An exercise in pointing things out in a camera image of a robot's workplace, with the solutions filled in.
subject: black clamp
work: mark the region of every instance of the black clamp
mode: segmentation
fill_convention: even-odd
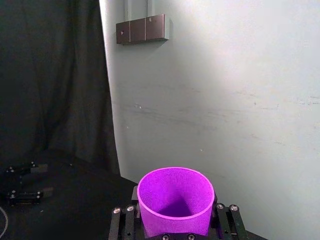
[[[0,176],[0,197],[9,205],[40,203],[42,198],[52,196],[53,188],[48,187],[34,192],[23,191],[23,176],[47,171],[48,164],[36,164],[33,161],[8,167]]]
[[[239,207],[234,204],[229,207],[219,202],[213,204],[207,236],[188,232],[145,238],[137,187],[133,189],[131,203],[124,209],[115,207],[112,210],[108,240],[249,240]]]

